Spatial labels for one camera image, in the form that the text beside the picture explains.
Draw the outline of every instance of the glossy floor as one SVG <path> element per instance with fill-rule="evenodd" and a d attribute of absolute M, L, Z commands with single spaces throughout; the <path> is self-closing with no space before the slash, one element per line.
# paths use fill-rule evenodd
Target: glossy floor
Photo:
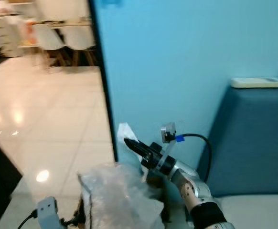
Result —
<path fill-rule="evenodd" d="M 47 73 L 29 57 L 0 64 L 0 145 L 23 173 L 0 229 L 17 228 L 46 196 L 55 196 L 60 215 L 70 218 L 80 194 L 77 172 L 113 162 L 98 69 Z"/>

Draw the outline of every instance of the transparent plastic bag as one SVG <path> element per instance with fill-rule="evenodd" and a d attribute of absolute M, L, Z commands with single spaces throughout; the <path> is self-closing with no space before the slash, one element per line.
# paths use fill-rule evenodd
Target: transparent plastic bag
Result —
<path fill-rule="evenodd" d="M 110 165 L 79 175 L 86 215 L 85 229 L 163 229 L 163 203 L 135 168 Z"/>

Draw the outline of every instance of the blue cushion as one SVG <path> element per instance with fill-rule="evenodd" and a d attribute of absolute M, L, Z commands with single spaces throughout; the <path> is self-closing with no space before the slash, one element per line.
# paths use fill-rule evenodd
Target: blue cushion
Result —
<path fill-rule="evenodd" d="M 229 88 L 209 140 L 214 196 L 278 194 L 278 89 Z M 204 178 L 204 150 L 198 172 Z"/>

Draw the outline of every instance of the blue tape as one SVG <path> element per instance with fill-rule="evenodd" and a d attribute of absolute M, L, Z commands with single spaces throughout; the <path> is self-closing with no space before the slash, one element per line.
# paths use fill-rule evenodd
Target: blue tape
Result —
<path fill-rule="evenodd" d="M 177 136 L 175 136 L 175 140 L 177 142 L 183 142 L 185 140 L 185 138 L 182 135 L 177 135 Z"/>

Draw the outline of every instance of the wire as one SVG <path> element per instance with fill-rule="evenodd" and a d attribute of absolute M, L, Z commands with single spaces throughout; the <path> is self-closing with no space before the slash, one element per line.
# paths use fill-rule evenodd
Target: wire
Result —
<path fill-rule="evenodd" d="M 27 218 L 25 218 L 25 220 L 19 225 L 19 227 L 17 229 L 22 228 L 22 226 L 26 223 L 26 221 L 28 221 L 31 218 L 34 218 L 34 219 L 37 218 L 37 210 L 36 209 L 34 211 L 32 211 L 32 213 Z"/>
<path fill-rule="evenodd" d="M 89 228 L 90 229 L 92 229 L 92 226 L 93 226 L 93 222 L 92 222 L 92 220 L 93 220 L 93 217 L 92 217 L 92 205 L 93 205 L 93 203 L 92 203 L 92 191 L 90 190 L 90 188 L 88 188 L 88 186 L 86 185 L 86 184 L 84 184 L 84 182 L 82 181 L 82 177 L 81 177 L 81 175 L 80 174 L 78 174 L 77 175 L 77 177 L 78 177 L 78 180 L 79 180 L 79 182 L 80 182 L 80 184 L 82 185 L 82 187 L 88 192 L 88 194 L 89 194 L 89 204 L 90 204 L 90 208 L 89 208 Z"/>
<path fill-rule="evenodd" d="M 206 183 L 208 180 L 208 177 L 209 177 L 210 169 L 211 169 L 212 154 L 213 154 L 212 146 L 211 146 L 209 140 L 205 136 L 199 135 L 199 134 L 183 134 L 182 136 L 183 137 L 199 137 L 206 142 L 207 147 L 208 147 L 208 153 L 209 153 L 208 154 L 208 167 L 207 167 L 207 172 L 206 172 L 206 175 L 204 178 L 204 182 Z"/>

